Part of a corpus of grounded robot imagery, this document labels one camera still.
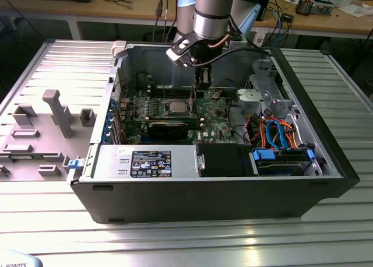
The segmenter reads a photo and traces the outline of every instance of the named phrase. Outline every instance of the motherboard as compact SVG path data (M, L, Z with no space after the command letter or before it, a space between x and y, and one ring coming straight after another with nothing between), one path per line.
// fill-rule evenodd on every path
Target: motherboard
M122 143L234 143L227 119L229 97L213 99L214 90L133 91L120 101Z

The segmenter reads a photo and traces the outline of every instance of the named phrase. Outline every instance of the green circuit board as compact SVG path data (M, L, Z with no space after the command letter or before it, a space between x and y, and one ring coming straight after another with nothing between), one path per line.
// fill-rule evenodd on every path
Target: green circuit board
M190 129L185 140L178 140L173 142L173 144L193 145L197 142L234 143L234 138L226 118L228 109L227 99L221 97L218 100L212 100L212 93L213 91L209 90L204 93L203 97L197 98L193 105L193 115L187 115L197 128ZM150 99L150 97L145 96L143 93L136 93L130 95L130 100L130 103L126 107L126 113L122 113L122 124L126 132L125 143L149 144L146 128L144 129L148 124L147 115L150 115L151 120L158 121L170 117L167 110L165 110L164 99ZM166 103L173 100L177 99L166 99ZM176 115L174 121L178 121L178 117L179 115ZM180 121L183 121L182 118L185 119L185 116L180 116ZM202 127L200 127L200 118L204 119Z

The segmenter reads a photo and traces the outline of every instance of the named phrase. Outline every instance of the workbench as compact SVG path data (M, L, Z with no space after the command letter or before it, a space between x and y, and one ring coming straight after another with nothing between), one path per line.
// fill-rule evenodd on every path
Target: workbench
M89 99L103 95L111 47L108 41L44 43L0 104L0 143L14 124L10 114L20 103L42 108L36 99L45 89L69 82L63 105L98 108ZM98 224L66 181L3 178L2 247L38 256L44 267L372 266L373 105L330 55L282 52L361 179L342 197L323 200L302 218Z
M155 10L159 0L133 0L131 9L103 0L92 0L90 3L46 0L10 1L27 18L66 21L72 38L81 40L78 22L154 25ZM277 3L284 12L294 15L290 34L364 39L372 29L373 16L357 18L338 9L334 9L331 16L301 16L295 13L295 4L286 3L284 0L277 0ZM175 0L170 0L169 5L167 25L171 25L175 18ZM5 0L0 0L1 16L17 17L19 14ZM264 35L272 32L275 27L276 21L271 12L267 11L264 20L255 22L252 28L252 31L256 32L255 42L261 44Z

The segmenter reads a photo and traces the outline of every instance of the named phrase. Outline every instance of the sticker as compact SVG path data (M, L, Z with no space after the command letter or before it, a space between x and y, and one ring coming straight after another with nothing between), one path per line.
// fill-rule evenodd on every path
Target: sticker
M132 152L131 177L160 178L171 177L171 152Z

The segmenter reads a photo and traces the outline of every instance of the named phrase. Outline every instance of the circuit board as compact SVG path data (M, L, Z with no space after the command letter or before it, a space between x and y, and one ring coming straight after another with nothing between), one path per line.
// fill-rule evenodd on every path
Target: circuit board
M189 126L186 139L170 142L153 143L171 143L180 145L193 145L197 142L203 143L234 143L233 133L227 121L227 98L221 97L212 100L213 91L209 90L203 94L203 97L195 99L192 107L192 113L185 110L186 114L171 115L172 101L182 103L188 102L188 99L168 99L168 98L150 98L144 92L130 93L126 104L122 103L121 121L123 131L125 132L124 143L128 144L150 144L147 137L147 126L151 121L181 121L187 122Z

